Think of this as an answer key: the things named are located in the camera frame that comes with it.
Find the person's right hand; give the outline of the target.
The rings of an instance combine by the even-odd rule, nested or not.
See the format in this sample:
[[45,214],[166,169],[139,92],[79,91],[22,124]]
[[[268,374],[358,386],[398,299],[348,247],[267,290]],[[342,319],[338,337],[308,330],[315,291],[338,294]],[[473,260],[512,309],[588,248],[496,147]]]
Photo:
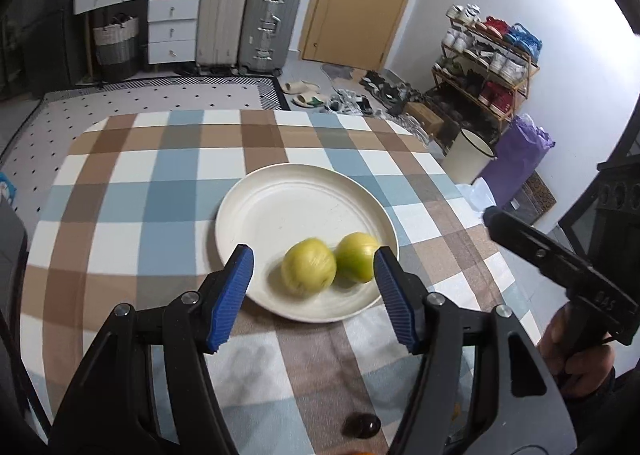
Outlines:
[[615,352],[610,345],[597,345],[565,357],[560,343],[566,333],[571,308],[566,303],[555,312],[537,349],[553,376],[560,375],[562,371],[570,376],[566,383],[560,385],[562,394],[567,397],[585,397],[597,391],[608,379],[614,367]]

